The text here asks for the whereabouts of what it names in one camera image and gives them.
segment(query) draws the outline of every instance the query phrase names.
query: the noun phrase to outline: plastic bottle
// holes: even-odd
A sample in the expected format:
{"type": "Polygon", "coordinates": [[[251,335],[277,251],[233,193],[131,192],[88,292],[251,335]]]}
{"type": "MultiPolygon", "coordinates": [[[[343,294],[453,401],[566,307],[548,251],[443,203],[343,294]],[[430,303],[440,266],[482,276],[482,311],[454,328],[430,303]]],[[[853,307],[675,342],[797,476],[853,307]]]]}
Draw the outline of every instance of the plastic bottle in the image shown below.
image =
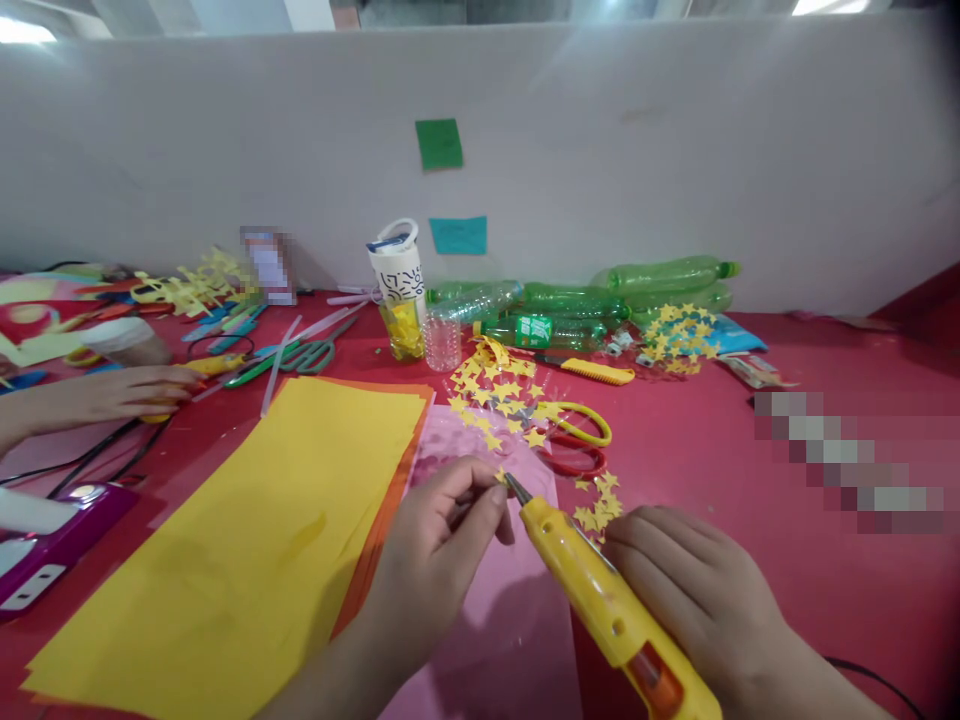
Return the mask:
{"type": "Polygon", "coordinates": [[[520,283],[485,283],[427,309],[421,330],[427,365],[436,372],[453,372],[463,359],[460,326],[496,315],[520,298],[520,283]]]}
{"type": "Polygon", "coordinates": [[[599,273],[591,284],[605,287],[618,297],[628,297],[637,293],[699,290],[739,274],[740,263],[694,255],[651,265],[617,265],[599,273]]]}
{"type": "Polygon", "coordinates": [[[626,300],[630,306],[630,321],[636,325],[646,325],[660,315],[660,308],[664,305],[690,304],[704,308],[712,313],[726,311],[733,304],[733,294],[730,288],[721,282],[693,292],[659,292],[631,295],[626,300]]]}
{"type": "Polygon", "coordinates": [[[511,315],[496,321],[477,321],[474,335],[486,335],[504,345],[529,348],[565,348],[595,352],[603,346],[603,323],[577,318],[511,315]]]}
{"type": "Polygon", "coordinates": [[[616,325],[630,317],[630,308],[606,288],[527,283],[520,312],[567,318],[610,319],[616,325]]]}
{"type": "MultiPolygon", "coordinates": [[[[516,280],[504,280],[504,282],[515,283],[516,280]]],[[[488,285],[488,282],[477,282],[475,280],[448,280],[442,282],[434,288],[427,290],[427,302],[430,304],[440,303],[444,300],[460,297],[464,293],[476,290],[481,285],[488,285]]]]}

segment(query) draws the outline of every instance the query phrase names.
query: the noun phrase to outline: pink paper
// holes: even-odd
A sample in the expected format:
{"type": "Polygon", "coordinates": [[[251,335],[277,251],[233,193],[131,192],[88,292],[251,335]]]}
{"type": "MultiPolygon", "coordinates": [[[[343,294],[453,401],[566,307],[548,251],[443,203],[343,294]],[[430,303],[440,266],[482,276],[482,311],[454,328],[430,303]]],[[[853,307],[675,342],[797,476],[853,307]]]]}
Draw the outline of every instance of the pink paper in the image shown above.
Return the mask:
{"type": "MultiPolygon", "coordinates": [[[[502,417],[476,412],[503,428],[502,417]]],[[[479,430],[435,405],[410,484],[424,482],[448,460],[474,454],[502,465],[533,495],[556,505],[553,474],[526,443],[510,437],[504,449],[505,457],[490,452],[479,430]]],[[[516,544],[490,544],[452,631],[381,720],[582,718],[570,605],[527,538],[519,505],[510,500],[509,508],[516,544]]]]}

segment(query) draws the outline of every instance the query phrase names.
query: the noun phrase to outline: green sticky note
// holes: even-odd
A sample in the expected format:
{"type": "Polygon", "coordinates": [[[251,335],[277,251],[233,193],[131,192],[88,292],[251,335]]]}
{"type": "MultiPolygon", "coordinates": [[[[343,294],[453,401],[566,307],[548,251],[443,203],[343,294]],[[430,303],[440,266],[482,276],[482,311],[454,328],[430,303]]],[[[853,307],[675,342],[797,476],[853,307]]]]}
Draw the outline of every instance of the green sticky note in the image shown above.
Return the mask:
{"type": "Polygon", "coordinates": [[[487,216],[478,218],[430,218],[430,231],[438,255],[486,255],[487,216]]]}
{"type": "Polygon", "coordinates": [[[457,121],[417,120],[417,141],[424,170],[463,167],[463,148],[457,121]]]}

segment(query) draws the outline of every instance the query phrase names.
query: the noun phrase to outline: bottle label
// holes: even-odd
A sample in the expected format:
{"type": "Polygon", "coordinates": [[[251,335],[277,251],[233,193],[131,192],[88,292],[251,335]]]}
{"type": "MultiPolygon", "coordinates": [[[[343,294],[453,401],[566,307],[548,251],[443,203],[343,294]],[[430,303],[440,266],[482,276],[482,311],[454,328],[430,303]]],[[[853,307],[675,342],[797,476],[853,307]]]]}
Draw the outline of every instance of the bottle label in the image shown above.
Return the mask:
{"type": "Polygon", "coordinates": [[[528,317],[517,318],[517,347],[550,347],[553,335],[553,318],[528,317]]]}

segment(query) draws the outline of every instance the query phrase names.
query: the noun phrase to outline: pink device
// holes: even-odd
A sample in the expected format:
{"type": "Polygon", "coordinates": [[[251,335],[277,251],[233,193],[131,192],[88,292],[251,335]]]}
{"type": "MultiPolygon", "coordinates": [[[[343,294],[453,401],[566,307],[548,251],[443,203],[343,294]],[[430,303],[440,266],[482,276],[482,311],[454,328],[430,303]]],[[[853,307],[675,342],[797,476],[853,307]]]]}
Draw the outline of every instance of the pink device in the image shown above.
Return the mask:
{"type": "Polygon", "coordinates": [[[72,512],[55,531],[21,533],[0,542],[0,622],[29,610],[137,499],[119,485],[78,485],[50,501],[64,503],[72,512]]]}

